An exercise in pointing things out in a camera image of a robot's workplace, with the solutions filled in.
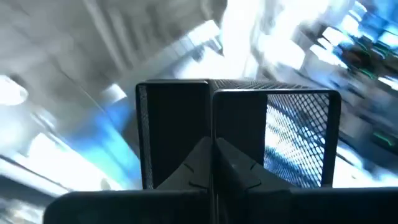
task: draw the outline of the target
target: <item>ceiling light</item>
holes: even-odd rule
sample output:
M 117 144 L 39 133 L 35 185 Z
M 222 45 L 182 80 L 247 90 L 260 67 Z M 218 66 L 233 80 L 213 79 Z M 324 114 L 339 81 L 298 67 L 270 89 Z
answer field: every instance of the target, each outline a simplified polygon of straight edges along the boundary
M 7 75 L 0 75 L 0 105 L 19 105 L 28 97 L 27 90 L 9 78 Z

